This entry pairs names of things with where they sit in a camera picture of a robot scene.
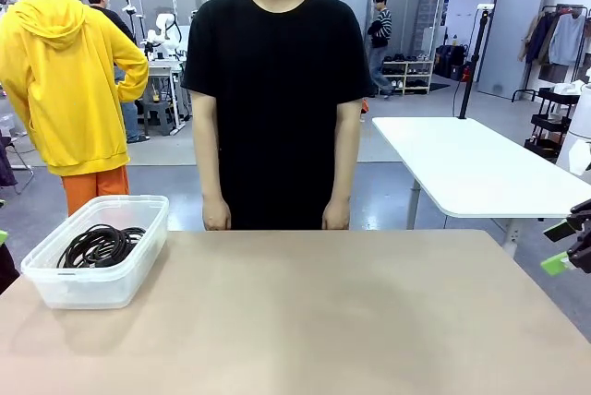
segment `person in striped shirt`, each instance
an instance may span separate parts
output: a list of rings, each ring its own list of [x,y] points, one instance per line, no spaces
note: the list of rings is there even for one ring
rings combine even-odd
[[[371,35],[371,50],[369,51],[369,73],[376,86],[385,94],[392,95],[394,87],[392,83],[383,76],[381,69],[384,57],[388,52],[388,41],[392,35],[392,14],[386,3],[388,0],[373,0],[376,10],[380,12],[368,30]]]

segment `orange pants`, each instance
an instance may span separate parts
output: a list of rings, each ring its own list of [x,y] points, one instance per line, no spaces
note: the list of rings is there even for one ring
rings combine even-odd
[[[129,195],[126,166],[96,174],[62,176],[62,184],[66,190],[68,215],[96,197]]]

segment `hand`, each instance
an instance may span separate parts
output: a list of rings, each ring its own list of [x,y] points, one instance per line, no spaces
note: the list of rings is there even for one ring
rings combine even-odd
[[[349,229],[351,210],[348,199],[331,199],[322,215],[323,231],[346,231]]]
[[[230,208],[223,198],[204,198],[202,213],[206,231],[229,231],[232,228]]]

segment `open door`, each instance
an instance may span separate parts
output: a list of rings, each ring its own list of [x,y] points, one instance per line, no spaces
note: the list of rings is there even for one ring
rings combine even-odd
[[[478,91],[510,99],[516,90],[524,88],[526,63],[519,61],[519,53],[543,1],[497,0]]]

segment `hoodie sleeve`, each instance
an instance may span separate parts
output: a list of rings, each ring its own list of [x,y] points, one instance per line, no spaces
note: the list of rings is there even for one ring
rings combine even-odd
[[[117,84],[119,101],[133,102],[141,97],[148,84],[148,60],[115,24],[105,21],[104,26],[111,42],[113,60],[126,73],[126,79]]]
[[[30,129],[30,109],[27,76],[30,66],[27,53],[18,31],[14,28],[13,17],[6,14],[0,21],[0,83],[8,100],[15,108],[18,118],[29,133],[33,144],[33,132]]]

